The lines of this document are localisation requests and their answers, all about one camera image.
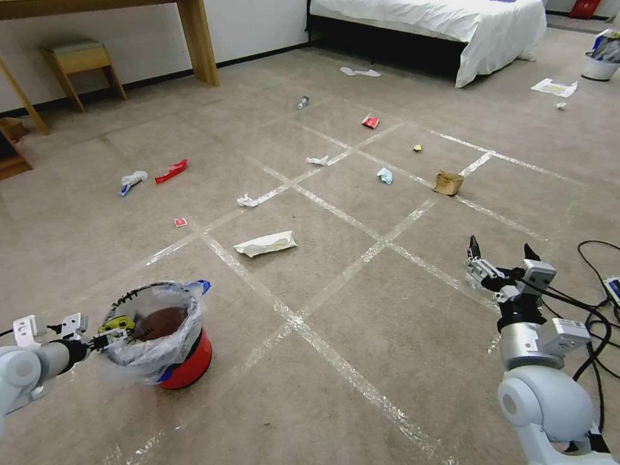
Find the white trash bin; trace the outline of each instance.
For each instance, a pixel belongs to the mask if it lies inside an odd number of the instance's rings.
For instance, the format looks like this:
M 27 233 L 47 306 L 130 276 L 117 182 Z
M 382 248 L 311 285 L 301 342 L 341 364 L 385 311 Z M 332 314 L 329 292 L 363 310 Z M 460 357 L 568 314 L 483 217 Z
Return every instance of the white trash bin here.
M 592 81 L 609 81 L 620 68 L 620 63 L 607 63 L 592 58 L 592 52 L 586 53 L 586 65 L 581 76 Z

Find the floor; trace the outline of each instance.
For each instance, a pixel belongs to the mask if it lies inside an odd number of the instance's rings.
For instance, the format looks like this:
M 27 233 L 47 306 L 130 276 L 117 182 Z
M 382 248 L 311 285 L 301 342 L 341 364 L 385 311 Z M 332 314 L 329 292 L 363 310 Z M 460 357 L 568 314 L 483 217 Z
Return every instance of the floor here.
M 549 29 L 536 62 L 454 89 L 450 78 L 301 49 L 43 115 L 23 142 L 34 170 L 0 183 L 0 328 L 74 311 L 92 333 L 119 296 L 160 279 L 207 279 L 206 376 L 185 391 L 127 385 L 97 355 L 7 417 L 7 463 L 521 464 L 495 400 L 497 314 L 463 262 L 511 267 L 528 242 L 555 284 L 601 290 L 575 246 L 620 242 L 620 77 L 579 77 L 592 37 Z M 579 80 L 559 99 L 530 90 Z M 298 110 L 302 94 L 310 104 Z M 380 117 L 376 130 L 362 118 Z M 423 151 L 412 152 L 421 144 Z M 305 163 L 329 156 L 329 165 Z M 120 178 L 186 172 L 121 198 Z M 381 167 L 394 174 L 380 183 Z M 430 189 L 462 172 L 458 196 Z M 247 192 L 259 206 L 236 205 Z M 176 228 L 175 218 L 188 225 Z M 298 247 L 248 258 L 233 245 L 293 230 Z M 592 247 L 604 275 L 618 257 Z M 555 304 L 568 318 L 582 312 Z M 572 354 L 572 372 L 584 354 Z M 615 349 L 603 359 L 620 369 Z M 604 376 L 609 446 L 620 391 Z M 583 384 L 596 401 L 591 372 Z

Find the electrical wire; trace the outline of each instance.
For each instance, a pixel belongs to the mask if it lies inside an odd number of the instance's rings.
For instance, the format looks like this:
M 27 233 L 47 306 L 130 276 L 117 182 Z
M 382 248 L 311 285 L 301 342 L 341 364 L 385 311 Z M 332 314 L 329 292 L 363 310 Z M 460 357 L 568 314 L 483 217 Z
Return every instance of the electrical wire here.
M 566 303 L 568 303 L 570 305 L 574 305 L 576 307 L 579 307 L 581 309 L 584 309 L 584 310 L 588 311 L 588 316 L 586 317 L 586 320 L 585 320 L 585 326 L 586 326 L 587 330 L 590 332 L 591 336 L 596 338 L 596 339 L 598 339 L 598 340 L 600 340 L 601 343 L 596 347 L 596 349 L 594 348 L 594 345 L 591 342 L 589 342 L 586 345 L 586 348 L 588 350 L 588 359 L 585 362 L 583 362 L 583 364 L 577 369 L 577 371 L 573 375 L 573 379 L 575 381 L 579 380 L 581 375 L 588 369 L 588 367 L 590 365 L 592 365 L 592 369 L 594 371 L 594 377 L 596 379 L 597 393 L 599 395 L 599 430 L 601 432 L 603 432 L 603 428 L 605 426 L 605 395 L 603 393 L 603 382 L 601 380 L 601 373 L 599 371 L 599 368 L 601 368 L 602 370 L 607 372 L 609 375 L 612 375 L 616 379 L 620 379 L 620 375 L 618 373 L 612 371 L 604 363 L 602 363 L 600 358 L 599 358 L 599 356 L 603 352 L 603 350 L 605 349 L 605 347 L 607 345 L 613 346 L 613 347 L 616 347 L 616 348 L 620 348 L 620 344 L 611 341 L 611 336 L 612 336 L 613 330 L 614 329 L 620 329 L 620 324 L 616 324 L 616 323 L 610 322 L 609 319 L 607 319 L 600 312 L 598 312 L 598 309 L 601 308 L 601 307 L 604 307 L 605 305 L 607 305 L 607 304 L 609 304 L 611 302 L 613 304 L 614 316 L 615 316 L 616 320 L 618 321 L 618 323 L 620 323 L 620 307 L 618 306 L 617 302 L 612 298 L 612 296 L 609 293 L 608 289 L 605 287 L 605 283 L 603 281 L 603 277 L 601 276 L 601 273 L 596 269 L 596 267 L 594 265 L 592 265 L 591 261 L 586 258 L 586 256 L 584 255 L 583 251 L 581 250 L 584 245 L 591 244 L 591 243 L 592 244 L 605 245 L 605 246 L 611 247 L 611 248 L 613 248 L 613 249 L 615 249 L 616 251 L 619 251 L 619 252 L 620 252 L 620 247 L 618 247 L 617 245 L 614 245 L 612 243 L 605 242 L 605 241 L 599 241 L 599 240 L 586 240 L 586 241 L 580 242 L 579 245 L 577 245 L 577 252 L 581 256 L 583 261 L 586 262 L 588 267 L 591 268 L 591 270 L 596 275 L 599 283 L 601 284 L 601 287 L 603 288 L 603 291 L 605 292 L 605 299 L 602 300 L 601 302 L 599 302 L 596 305 L 588 305 L 588 304 L 585 304 L 584 302 L 581 302 L 581 301 L 579 301 L 579 300 L 577 300 L 577 299 L 575 299 L 575 298 L 573 298 L 573 297 L 571 297 L 571 296 L 569 296 L 567 294 L 564 294 L 561 291 L 558 291 L 557 289 L 554 289 L 551 286 L 549 286 L 549 289 L 554 291 L 555 294 L 551 294 L 548 291 L 545 291 L 545 292 L 542 292 L 542 293 L 545 294 L 545 295 L 548 295 L 550 297 L 553 297 L 553 298 L 557 298 L 558 296 L 560 296 L 560 297 L 562 297 L 562 298 L 559 299 L 560 301 L 566 302 Z M 525 282 L 525 281 L 523 281 L 523 282 L 525 284 L 529 285 L 530 287 L 538 290 L 538 291 L 542 291 L 542 289 L 535 288 L 534 286 L 532 286 L 528 282 Z M 558 312 L 554 311 L 542 299 L 541 299 L 541 302 L 542 302 L 543 306 L 545 306 L 545 308 L 547 308 L 547 310 L 549 310 L 555 316 L 557 316 L 558 318 L 563 318 Z M 593 316 L 598 317 L 598 320 L 593 320 L 592 319 Z M 600 335 L 598 335 L 598 334 L 596 334 L 596 333 L 594 333 L 592 331 L 592 326 L 597 325 L 597 324 L 602 324 L 602 325 L 605 326 L 605 335 L 604 336 L 600 336 Z

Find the black bed base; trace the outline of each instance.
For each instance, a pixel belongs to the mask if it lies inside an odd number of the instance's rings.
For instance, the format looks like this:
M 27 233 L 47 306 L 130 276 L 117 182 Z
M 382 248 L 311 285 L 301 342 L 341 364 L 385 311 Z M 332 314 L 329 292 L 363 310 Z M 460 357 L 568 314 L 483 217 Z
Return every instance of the black bed base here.
M 312 15 L 309 0 L 306 32 L 309 44 L 314 32 L 323 35 L 312 45 L 367 56 L 371 63 L 379 59 L 423 72 L 446 75 L 451 79 L 457 75 L 460 55 L 466 46 L 461 42 Z

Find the white bedsheet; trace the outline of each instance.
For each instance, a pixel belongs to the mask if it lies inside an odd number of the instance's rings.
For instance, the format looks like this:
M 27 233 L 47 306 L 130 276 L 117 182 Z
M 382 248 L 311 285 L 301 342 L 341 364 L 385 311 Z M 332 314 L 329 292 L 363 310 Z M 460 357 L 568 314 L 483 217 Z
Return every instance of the white bedsheet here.
M 312 0 L 310 12 L 467 43 L 456 87 L 516 58 L 533 59 L 547 25 L 542 0 Z

